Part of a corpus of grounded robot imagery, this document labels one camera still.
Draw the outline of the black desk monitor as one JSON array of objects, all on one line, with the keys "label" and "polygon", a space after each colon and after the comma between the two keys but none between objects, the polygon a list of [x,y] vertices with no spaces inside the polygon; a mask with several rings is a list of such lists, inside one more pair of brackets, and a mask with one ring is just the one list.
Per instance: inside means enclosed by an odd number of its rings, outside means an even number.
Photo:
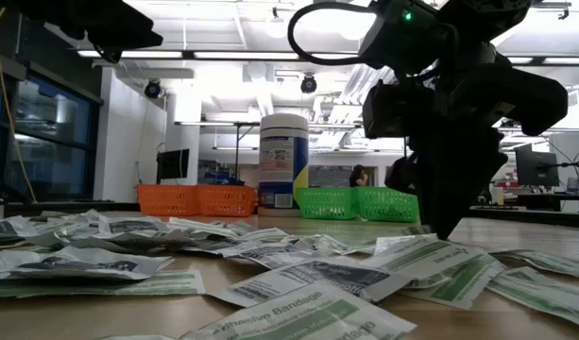
[{"label": "black desk monitor", "polygon": [[557,157],[553,153],[535,152],[528,146],[517,148],[516,169],[520,186],[560,185]]}]

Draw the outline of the black wall monitor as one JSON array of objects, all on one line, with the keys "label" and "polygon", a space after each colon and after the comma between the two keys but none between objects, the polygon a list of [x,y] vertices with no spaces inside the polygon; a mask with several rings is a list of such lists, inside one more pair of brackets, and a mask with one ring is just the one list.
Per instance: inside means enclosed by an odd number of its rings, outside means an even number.
[{"label": "black wall monitor", "polygon": [[188,174],[189,149],[159,152],[156,157],[156,183],[161,184],[163,179],[181,179]]}]

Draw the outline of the round pendant lamp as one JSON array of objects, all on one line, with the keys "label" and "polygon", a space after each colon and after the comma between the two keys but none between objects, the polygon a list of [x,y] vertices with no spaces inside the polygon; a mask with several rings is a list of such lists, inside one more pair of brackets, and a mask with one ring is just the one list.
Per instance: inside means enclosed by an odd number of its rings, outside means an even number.
[{"label": "round pendant lamp", "polygon": [[281,39],[287,34],[287,22],[281,16],[278,7],[272,7],[265,21],[265,32],[268,36]]}]

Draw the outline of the white antiseptic towelette packet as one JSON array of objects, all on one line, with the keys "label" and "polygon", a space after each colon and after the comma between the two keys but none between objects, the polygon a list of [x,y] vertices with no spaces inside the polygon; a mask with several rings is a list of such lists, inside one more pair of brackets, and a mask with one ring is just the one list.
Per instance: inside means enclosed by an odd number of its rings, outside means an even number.
[{"label": "white antiseptic towelette packet", "polygon": [[121,254],[102,248],[65,247],[51,253],[0,251],[0,280],[87,278],[120,281],[149,279],[173,257]]},{"label": "white antiseptic towelette packet", "polygon": [[159,219],[151,216],[107,217],[101,216],[98,222],[99,236],[112,236],[134,231],[162,232],[170,229]]},{"label": "white antiseptic towelette packet", "polygon": [[35,227],[20,215],[0,219],[0,247],[14,246],[37,234]]},{"label": "white antiseptic towelette packet", "polygon": [[374,255],[388,250],[391,246],[403,243],[415,238],[415,235],[405,235],[405,236],[390,236],[390,237],[378,237],[376,239],[376,244],[374,247]]},{"label": "white antiseptic towelette packet", "polygon": [[237,246],[226,254],[227,258],[239,258],[252,261],[268,269],[276,269],[289,264],[297,264],[315,257],[312,251],[300,249],[287,243],[255,243]]},{"label": "white antiseptic towelette packet", "polygon": [[98,233],[85,238],[76,238],[69,247],[100,248],[115,253],[148,254],[178,248],[191,238],[181,230],[141,230],[122,233]]},{"label": "white antiseptic towelette packet", "polygon": [[178,251],[219,255],[221,249],[236,247],[244,242],[245,240],[228,238],[221,235],[209,235],[205,238],[193,238],[186,241],[178,248]]},{"label": "white antiseptic towelette packet", "polygon": [[39,216],[29,217],[28,220],[33,223],[80,222],[96,226],[101,216],[102,214],[96,210],[80,213],[43,211]]},{"label": "white antiseptic towelette packet", "polygon": [[320,283],[339,288],[368,302],[379,302],[411,281],[409,277],[384,269],[319,258],[266,271],[213,292],[212,296],[236,306],[251,307]]}]

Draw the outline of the black framed window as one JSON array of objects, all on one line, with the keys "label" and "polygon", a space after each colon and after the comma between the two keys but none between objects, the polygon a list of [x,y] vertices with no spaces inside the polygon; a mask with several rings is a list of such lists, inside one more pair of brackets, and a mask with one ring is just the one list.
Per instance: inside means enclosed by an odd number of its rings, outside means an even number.
[{"label": "black framed window", "polygon": [[98,113],[35,72],[0,74],[0,182],[38,202],[92,198]]}]

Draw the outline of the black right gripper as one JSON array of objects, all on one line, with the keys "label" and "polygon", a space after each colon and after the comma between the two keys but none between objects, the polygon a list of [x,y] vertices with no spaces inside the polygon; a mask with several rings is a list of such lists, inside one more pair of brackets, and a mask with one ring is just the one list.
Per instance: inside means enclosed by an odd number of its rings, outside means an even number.
[{"label": "black right gripper", "polygon": [[[420,80],[399,83],[420,84]],[[422,222],[448,240],[478,195],[507,162],[498,126],[514,121],[538,136],[568,112],[566,89],[556,80],[487,64],[439,76],[432,113],[407,137],[412,153],[397,160],[384,183],[418,195]]]}]

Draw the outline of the orange plastic mesh basket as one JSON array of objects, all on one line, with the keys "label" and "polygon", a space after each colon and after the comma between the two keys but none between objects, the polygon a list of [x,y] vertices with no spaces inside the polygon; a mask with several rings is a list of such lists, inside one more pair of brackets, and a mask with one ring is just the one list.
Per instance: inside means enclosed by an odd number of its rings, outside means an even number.
[{"label": "orange plastic mesh basket", "polygon": [[200,213],[195,185],[139,184],[140,210],[145,215],[192,216]]},{"label": "orange plastic mesh basket", "polygon": [[255,204],[255,189],[249,186],[199,184],[200,213],[208,216],[249,217]]}]

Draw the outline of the green plastic mesh basket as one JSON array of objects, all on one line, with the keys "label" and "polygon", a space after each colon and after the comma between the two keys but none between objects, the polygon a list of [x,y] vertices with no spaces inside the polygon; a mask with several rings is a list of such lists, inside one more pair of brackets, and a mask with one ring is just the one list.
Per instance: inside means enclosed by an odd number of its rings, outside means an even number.
[{"label": "green plastic mesh basket", "polygon": [[419,218],[417,197],[385,187],[358,187],[359,213],[367,220],[415,223]]},{"label": "green plastic mesh basket", "polygon": [[299,188],[298,205],[307,219],[350,220],[359,213],[356,189],[351,187]]}]

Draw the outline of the white disinfecting wipes canister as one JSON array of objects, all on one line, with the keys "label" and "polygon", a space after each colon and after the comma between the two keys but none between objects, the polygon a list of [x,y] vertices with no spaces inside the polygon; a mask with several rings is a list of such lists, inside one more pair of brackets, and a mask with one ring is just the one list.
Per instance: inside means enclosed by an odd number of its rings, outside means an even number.
[{"label": "white disinfecting wipes canister", "polygon": [[309,186],[309,123],[275,113],[260,123],[258,214],[300,216],[298,190]]}]

